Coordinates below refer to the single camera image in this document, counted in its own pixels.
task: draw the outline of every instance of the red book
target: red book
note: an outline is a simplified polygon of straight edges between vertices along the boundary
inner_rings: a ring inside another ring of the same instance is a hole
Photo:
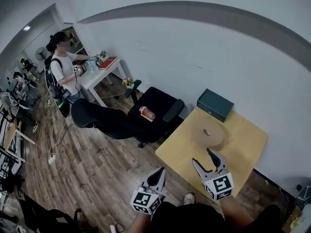
[[[108,59],[106,59],[98,69],[107,70],[117,59],[117,57],[108,57]]]

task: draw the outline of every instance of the power strip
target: power strip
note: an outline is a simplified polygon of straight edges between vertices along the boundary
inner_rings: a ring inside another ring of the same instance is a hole
[[[117,233],[116,226],[114,225],[110,225],[110,230],[111,230],[111,233]]]

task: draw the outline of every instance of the wooden floor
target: wooden floor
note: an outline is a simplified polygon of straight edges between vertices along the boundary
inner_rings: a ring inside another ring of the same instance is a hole
[[[114,84],[106,81],[100,83],[96,90],[101,97],[116,95],[125,91],[120,81],[112,76]],[[43,81],[40,83],[41,93],[45,93]],[[161,141],[137,148],[137,140],[114,140],[97,129],[79,129],[75,125],[66,133],[59,146],[59,153],[54,164],[48,164],[49,148],[58,142],[60,131],[65,124],[61,114],[54,106],[46,108],[47,95],[37,103],[34,119],[41,122],[38,130],[32,134],[30,129],[26,135],[36,141],[36,145],[24,142],[24,158],[26,163],[22,175],[26,182],[24,191],[47,209],[59,209],[71,216],[76,208],[81,208],[89,223],[98,226],[101,232],[110,232],[109,225],[121,223],[128,228],[135,217],[130,199],[137,189],[141,177],[157,167],[165,166],[155,155]],[[128,112],[132,107],[131,99],[120,96],[103,99],[108,107]],[[52,141],[53,120],[55,117]],[[68,120],[64,131],[73,123]],[[210,199],[197,192],[186,181],[180,178],[169,167],[165,187],[166,201],[175,205],[182,204],[184,195],[193,192],[197,202],[214,205]],[[276,203],[286,210],[284,196],[275,187],[268,187],[264,179],[252,173],[237,196],[241,205],[252,217],[256,217],[267,205]]]

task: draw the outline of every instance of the white shirt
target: white shirt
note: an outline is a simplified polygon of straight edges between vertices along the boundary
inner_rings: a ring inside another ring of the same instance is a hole
[[[68,77],[73,72],[72,62],[77,58],[77,54],[65,52],[66,57],[59,57],[53,55],[52,59],[59,59],[62,63],[63,70],[61,69],[57,61],[51,62],[51,72],[56,78],[56,81],[59,82],[61,79]],[[67,89],[71,96],[77,94],[81,90],[81,85],[77,82],[76,79],[71,80],[70,82],[62,85],[64,89]]]

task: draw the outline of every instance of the wooden table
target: wooden table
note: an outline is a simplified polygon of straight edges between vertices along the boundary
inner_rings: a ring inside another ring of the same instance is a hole
[[[121,78],[125,79],[126,75],[122,69],[122,66],[120,64],[120,59],[116,60],[107,70],[99,70],[98,68],[96,68],[96,70],[93,73],[90,73],[89,71],[87,71],[85,74],[82,75],[81,78],[79,78],[79,83],[86,89],[89,90],[90,93],[94,96],[94,98],[96,99],[96,101],[103,107],[107,107],[105,105],[105,103],[103,102],[103,100],[100,98],[100,96],[98,96],[98,94],[96,93],[96,91],[94,90],[94,87],[100,82],[102,81],[104,78],[107,78],[108,82],[110,84],[112,84],[111,79],[108,77],[108,74],[110,74],[111,72],[113,72],[115,69],[118,69],[120,74],[121,74]]]
[[[218,123],[225,130],[219,153],[225,157],[232,174],[235,186],[233,195],[236,196],[255,167],[268,139],[266,132],[238,113],[231,111],[222,123],[196,107],[155,153],[182,178],[208,196],[192,165],[192,158],[195,158],[206,170],[216,169],[206,151],[204,139],[207,136],[202,133],[204,122],[208,120]]]
[[[18,155],[14,154],[13,152],[9,151],[9,148],[11,146],[11,142],[14,139],[15,134],[18,134],[19,136],[25,138],[27,141],[31,142],[32,144],[35,145],[35,142],[30,139],[29,137],[27,137],[26,135],[24,135],[19,129],[17,129],[17,119],[15,118],[14,121],[12,123],[10,123],[8,125],[8,128],[6,130],[6,137],[5,137],[5,151],[7,153],[9,153],[10,155],[14,156],[15,158],[26,162],[25,159],[19,157]]]

